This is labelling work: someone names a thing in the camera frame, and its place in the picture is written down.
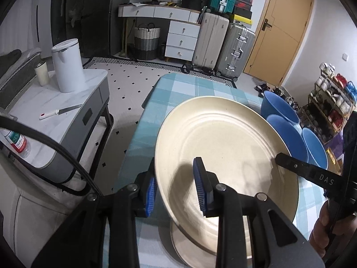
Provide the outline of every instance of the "shoe rack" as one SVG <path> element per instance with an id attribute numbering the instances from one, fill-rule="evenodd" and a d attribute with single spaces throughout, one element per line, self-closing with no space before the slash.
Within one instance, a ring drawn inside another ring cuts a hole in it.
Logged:
<path id="1" fill-rule="evenodd" d="M 336 78 L 320 71 L 329 87 L 315 83 L 314 90 L 308 95 L 308 104 L 301 108 L 299 117 L 301 127 L 310 128 L 325 145 L 343 129 L 356 106 Z M 343 103 L 337 104 L 337 97 L 342 97 L 349 108 L 341 107 Z"/>

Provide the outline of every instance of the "white marble tabletop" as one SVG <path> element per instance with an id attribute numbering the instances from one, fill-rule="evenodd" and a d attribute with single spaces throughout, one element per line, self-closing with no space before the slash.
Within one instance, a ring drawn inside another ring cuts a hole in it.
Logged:
<path id="1" fill-rule="evenodd" d="M 51 116 L 43 120 L 39 119 L 40 114 L 84 104 L 100 83 L 107 77 L 108 71 L 104 69 L 84 69 L 86 87 L 67 94 L 60 92 L 54 71 L 50 71 L 49 74 L 51 77 L 50 83 L 43 87 L 40 86 L 37 78 L 34 78 L 32 85 L 19 98 L 9 113 L 16 116 L 19 122 L 61 143 L 81 108 L 61 115 Z M 16 152 L 1 134 L 0 140 L 9 149 Z M 28 138 L 28 140 L 31 144 L 31 152 L 24 160 L 37 168 L 49 164 L 55 156 L 55 151 L 36 140 L 31 138 Z"/>

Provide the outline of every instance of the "cup lid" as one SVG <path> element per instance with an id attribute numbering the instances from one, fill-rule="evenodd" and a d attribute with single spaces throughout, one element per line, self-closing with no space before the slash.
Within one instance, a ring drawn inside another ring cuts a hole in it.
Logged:
<path id="1" fill-rule="evenodd" d="M 77 43 L 78 43 L 77 38 L 68 39 L 68 40 L 60 42 L 60 43 L 56 44 L 54 47 L 52 47 L 52 52 L 58 52 L 60 50 L 67 49 L 71 46 L 76 45 Z"/>

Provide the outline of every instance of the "checkered tablecloth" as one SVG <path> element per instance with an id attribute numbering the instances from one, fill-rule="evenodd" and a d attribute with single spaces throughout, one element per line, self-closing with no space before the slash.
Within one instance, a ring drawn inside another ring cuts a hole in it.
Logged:
<path id="1" fill-rule="evenodd" d="M 260 113 L 262 99 L 242 90 L 191 75 L 171 73 L 162 76 L 147 101 L 137 129 L 126 151 L 114 190 L 134 182 L 146 171 L 155 152 L 158 131 L 167 114 L 180 103 L 197 96 L 218 96 L 240 102 Z M 299 178 L 299 205 L 294 224 L 308 238 L 324 202 L 323 190 Z M 160 193 L 147 219 L 136 219 L 137 244 L 141 268 L 185 267 L 177 256 L 170 238 L 170 217 Z M 105 253 L 108 252 L 106 234 Z"/>

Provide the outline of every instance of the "screw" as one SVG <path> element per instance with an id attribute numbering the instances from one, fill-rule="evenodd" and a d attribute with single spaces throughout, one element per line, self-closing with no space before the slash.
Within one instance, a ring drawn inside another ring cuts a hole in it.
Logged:
<path id="1" fill-rule="evenodd" d="M 258 193 L 257 194 L 257 199 L 261 201 L 266 201 L 267 200 L 267 195 L 265 193 Z"/>
<path id="2" fill-rule="evenodd" d="M 131 184 L 128 184 L 127 188 L 130 191 L 136 191 L 138 186 L 135 183 L 131 183 Z"/>
<path id="3" fill-rule="evenodd" d="M 219 191 L 225 191 L 227 189 L 227 186 L 223 183 L 219 183 L 216 185 L 216 189 L 218 189 Z"/>
<path id="4" fill-rule="evenodd" d="M 87 200 L 89 201 L 95 201 L 97 199 L 97 195 L 95 193 L 90 193 L 89 195 L 87 195 Z"/>

